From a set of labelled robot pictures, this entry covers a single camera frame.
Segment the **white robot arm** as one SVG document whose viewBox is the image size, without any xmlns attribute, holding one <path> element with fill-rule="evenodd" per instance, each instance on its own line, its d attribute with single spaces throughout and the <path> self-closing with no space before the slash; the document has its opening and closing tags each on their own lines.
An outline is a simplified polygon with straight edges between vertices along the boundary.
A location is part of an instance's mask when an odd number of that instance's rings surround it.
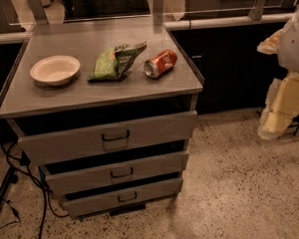
<svg viewBox="0 0 299 239">
<path fill-rule="evenodd" d="M 276 54 L 279 66 L 288 71 L 283 80 L 272 81 L 260 117 L 258 135 L 270 140 L 282 135 L 299 116 L 299 9 L 281 30 L 261 42 L 257 51 Z"/>
</svg>

